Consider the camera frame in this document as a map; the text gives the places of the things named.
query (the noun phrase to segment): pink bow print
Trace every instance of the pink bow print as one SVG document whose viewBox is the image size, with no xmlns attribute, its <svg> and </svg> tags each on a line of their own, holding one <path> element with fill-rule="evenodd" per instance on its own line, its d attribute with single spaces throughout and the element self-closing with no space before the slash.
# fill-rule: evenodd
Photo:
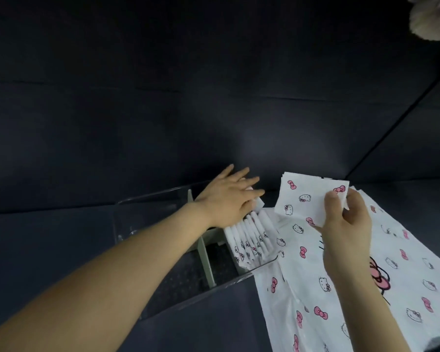
<svg viewBox="0 0 440 352">
<path fill-rule="evenodd" d="M 293 343 L 293 352 L 300 352 L 300 351 L 298 350 L 298 336 L 297 336 L 297 335 L 293 335 L 293 340 L 294 340 L 294 343 Z"/>
<path fill-rule="evenodd" d="M 333 190 L 335 192 L 344 192 L 345 191 L 345 186 L 341 185 L 339 188 L 334 188 Z"/>
<path fill-rule="evenodd" d="M 425 307 L 426 307 L 426 309 L 428 310 L 428 311 L 430 311 L 431 313 L 433 313 L 434 312 L 434 309 L 432 309 L 432 307 L 430 306 L 430 300 L 429 299 L 427 299 L 426 297 L 423 297 L 422 298 L 422 301 L 424 302 L 424 305 L 425 305 Z"/>
<path fill-rule="evenodd" d="M 287 183 L 290 184 L 290 189 L 295 190 L 297 186 L 293 183 L 293 181 L 289 180 Z"/>
<path fill-rule="evenodd" d="M 328 313 L 321 311 L 321 309 L 318 307 L 314 307 L 314 313 L 315 315 L 321 316 L 324 320 L 328 319 Z"/>
<path fill-rule="evenodd" d="M 275 279 L 274 277 L 272 278 L 272 285 L 271 285 L 271 292 L 274 294 L 275 293 L 275 287 L 277 286 L 277 279 Z"/>
<path fill-rule="evenodd" d="M 300 257 L 306 258 L 305 253 L 306 253 L 306 248 L 304 248 L 303 246 L 300 247 Z"/>
<path fill-rule="evenodd" d="M 403 259 L 405 260 L 409 260 L 409 258 L 407 258 L 406 256 L 406 252 L 404 252 L 403 250 L 399 249 L 401 251 L 401 257 L 403 257 Z"/>
<path fill-rule="evenodd" d="M 303 321 L 303 316 L 302 314 L 297 310 L 297 323 L 298 323 L 298 327 L 299 328 L 303 328 L 302 327 L 302 321 Z"/>
</svg>

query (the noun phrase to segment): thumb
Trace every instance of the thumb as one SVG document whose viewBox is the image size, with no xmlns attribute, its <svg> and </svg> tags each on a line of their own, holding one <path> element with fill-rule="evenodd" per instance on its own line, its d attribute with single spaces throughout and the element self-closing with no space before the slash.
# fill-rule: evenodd
<svg viewBox="0 0 440 352">
<path fill-rule="evenodd" d="M 326 210 L 326 221 L 342 219 L 341 201 L 335 191 L 328 191 L 324 196 L 324 209 Z"/>
<path fill-rule="evenodd" d="M 245 217 L 251 211 L 253 211 L 255 207 L 256 207 L 255 200 L 246 201 L 240 208 L 240 213 L 242 215 L 242 218 Z"/>
</svg>

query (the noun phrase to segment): beige fluffy plush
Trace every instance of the beige fluffy plush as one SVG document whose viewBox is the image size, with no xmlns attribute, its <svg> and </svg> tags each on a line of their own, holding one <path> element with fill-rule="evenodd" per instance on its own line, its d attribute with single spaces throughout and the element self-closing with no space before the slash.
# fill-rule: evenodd
<svg viewBox="0 0 440 352">
<path fill-rule="evenodd" d="M 409 0 L 415 5 L 411 11 L 411 31 L 423 39 L 440 41 L 440 0 Z"/>
</svg>

